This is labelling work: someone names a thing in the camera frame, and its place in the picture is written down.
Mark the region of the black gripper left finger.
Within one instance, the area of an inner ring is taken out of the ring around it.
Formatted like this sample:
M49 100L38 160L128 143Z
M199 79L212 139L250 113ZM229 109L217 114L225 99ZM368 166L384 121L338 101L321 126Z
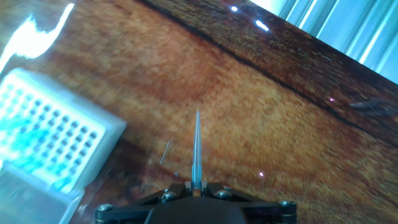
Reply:
M167 189L159 190L130 205L123 207L115 207L109 203L100 205L95 210L95 223L144 223L156 206L189 196L192 196L191 182L171 184Z

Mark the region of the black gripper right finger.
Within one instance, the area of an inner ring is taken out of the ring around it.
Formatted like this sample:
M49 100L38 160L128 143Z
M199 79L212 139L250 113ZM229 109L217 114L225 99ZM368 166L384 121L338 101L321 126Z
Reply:
M297 204L291 200L268 202L221 182L203 182L201 195L226 202L220 208L238 215L245 223L297 224Z

